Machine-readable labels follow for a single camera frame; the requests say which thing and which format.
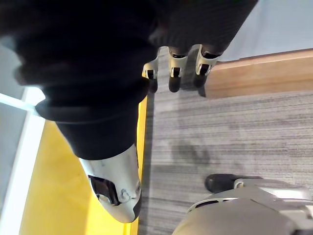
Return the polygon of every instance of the white trim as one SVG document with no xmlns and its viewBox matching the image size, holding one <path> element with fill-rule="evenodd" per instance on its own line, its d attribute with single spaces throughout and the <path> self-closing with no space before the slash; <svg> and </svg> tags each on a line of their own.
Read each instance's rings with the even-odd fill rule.
<svg viewBox="0 0 313 235">
<path fill-rule="evenodd" d="M 26 103 L 43 98 L 36 101 L 33 90 L 25 89 L 26 102 L 8 97 L 0 94 L 0 102 L 27 110 L 0 219 L 1 235 L 18 235 L 45 119 L 35 114 L 33 105 Z"/>
</svg>

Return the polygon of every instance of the wooden baseboard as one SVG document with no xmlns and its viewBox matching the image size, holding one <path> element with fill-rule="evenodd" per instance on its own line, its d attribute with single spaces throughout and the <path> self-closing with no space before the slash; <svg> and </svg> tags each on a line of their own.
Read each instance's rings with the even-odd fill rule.
<svg viewBox="0 0 313 235">
<path fill-rule="evenodd" d="M 205 85 L 208 98 L 313 90 L 313 49 L 216 65 Z"/>
</svg>

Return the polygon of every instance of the white wall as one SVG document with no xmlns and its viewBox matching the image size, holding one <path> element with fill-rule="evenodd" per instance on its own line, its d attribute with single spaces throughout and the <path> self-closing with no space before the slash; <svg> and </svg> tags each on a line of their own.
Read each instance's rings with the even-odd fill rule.
<svg viewBox="0 0 313 235">
<path fill-rule="evenodd" d="M 259 0 L 222 61 L 313 48 L 312 0 Z"/>
</svg>

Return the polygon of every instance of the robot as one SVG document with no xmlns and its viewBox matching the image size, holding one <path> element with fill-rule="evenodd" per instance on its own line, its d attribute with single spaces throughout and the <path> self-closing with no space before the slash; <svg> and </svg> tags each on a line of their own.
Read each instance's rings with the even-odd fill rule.
<svg viewBox="0 0 313 235">
<path fill-rule="evenodd" d="M 256 3 L 2 1 L 0 42 L 21 60 L 17 82 L 42 89 L 36 111 L 56 122 L 99 203 L 130 223 L 141 207 L 138 104 L 157 91 L 159 48 L 169 48 L 169 89 L 178 92 L 188 51 L 201 45 L 194 77 L 201 87 Z M 244 177 L 233 183 L 195 204 L 174 234 L 311 234 L 306 189 Z"/>
</svg>

